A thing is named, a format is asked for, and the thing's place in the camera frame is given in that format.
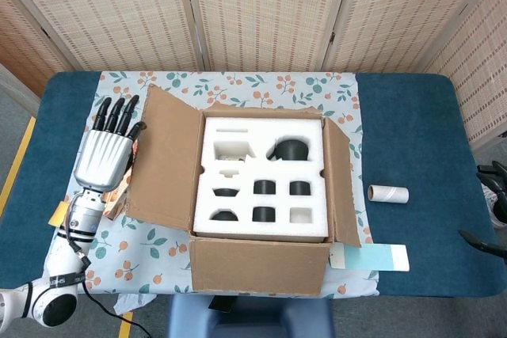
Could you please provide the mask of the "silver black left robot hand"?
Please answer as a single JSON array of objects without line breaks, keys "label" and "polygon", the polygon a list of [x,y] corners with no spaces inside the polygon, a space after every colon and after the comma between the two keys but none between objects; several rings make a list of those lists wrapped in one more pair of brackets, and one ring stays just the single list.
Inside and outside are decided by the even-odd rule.
[{"label": "silver black left robot hand", "polygon": [[93,126],[86,136],[74,178],[84,190],[106,193],[116,189],[132,166],[133,146],[147,128],[143,121],[131,124],[139,96],[101,103]]}]

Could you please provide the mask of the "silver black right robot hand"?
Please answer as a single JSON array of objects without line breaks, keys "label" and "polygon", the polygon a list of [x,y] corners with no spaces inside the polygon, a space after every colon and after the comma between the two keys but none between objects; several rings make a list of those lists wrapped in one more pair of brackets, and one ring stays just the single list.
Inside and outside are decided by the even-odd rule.
[{"label": "silver black right robot hand", "polygon": [[481,251],[483,253],[490,254],[492,256],[500,257],[504,262],[507,260],[507,250],[506,247],[495,245],[491,243],[486,243],[484,241],[479,240],[472,233],[469,233],[465,230],[458,230],[459,235],[473,248]]}]

